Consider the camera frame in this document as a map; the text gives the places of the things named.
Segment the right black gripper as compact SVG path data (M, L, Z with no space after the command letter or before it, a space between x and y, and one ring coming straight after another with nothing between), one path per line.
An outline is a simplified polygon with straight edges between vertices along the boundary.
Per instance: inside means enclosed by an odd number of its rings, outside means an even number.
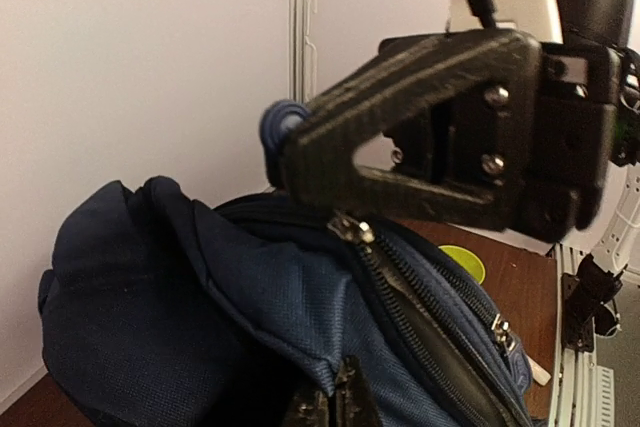
M385 132L394 171L491 195L484 213L449 220L557 242L599 211L623 144L630 51L545 43L534 80L491 79Z

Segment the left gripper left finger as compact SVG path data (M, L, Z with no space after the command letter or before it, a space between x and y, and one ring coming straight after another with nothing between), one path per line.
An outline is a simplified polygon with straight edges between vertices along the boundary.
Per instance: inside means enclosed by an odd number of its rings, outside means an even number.
M313 386L301 386L292 396L286 411L286 427L329 427L329 400Z

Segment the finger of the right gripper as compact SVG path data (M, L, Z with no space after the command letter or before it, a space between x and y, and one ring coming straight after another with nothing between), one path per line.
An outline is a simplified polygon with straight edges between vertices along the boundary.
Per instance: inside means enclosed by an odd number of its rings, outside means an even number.
M409 36L314 98L285 142L296 201L508 227L533 137L542 47L509 29Z

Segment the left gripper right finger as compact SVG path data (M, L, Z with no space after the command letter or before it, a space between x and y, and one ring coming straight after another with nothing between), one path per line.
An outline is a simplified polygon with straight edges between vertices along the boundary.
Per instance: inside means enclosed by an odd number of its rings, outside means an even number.
M337 427L380 427L378 408L369 383L355 356L343 359L331 399L331 425Z

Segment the navy blue student backpack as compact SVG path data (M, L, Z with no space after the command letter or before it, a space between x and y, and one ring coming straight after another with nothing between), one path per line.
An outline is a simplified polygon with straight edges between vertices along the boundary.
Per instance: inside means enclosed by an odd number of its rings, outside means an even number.
M114 181L62 224L44 364L98 426L286 426L355 356L381 426L529 426L519 339L472 276L386 219L281 192L211 208Z

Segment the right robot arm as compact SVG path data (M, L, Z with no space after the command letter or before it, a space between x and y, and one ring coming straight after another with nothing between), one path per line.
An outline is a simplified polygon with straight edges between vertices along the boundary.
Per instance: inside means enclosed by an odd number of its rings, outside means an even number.
M556 243L638 166L634 0L450 0L440 34L377 55L261 139L272 185L351 213Z

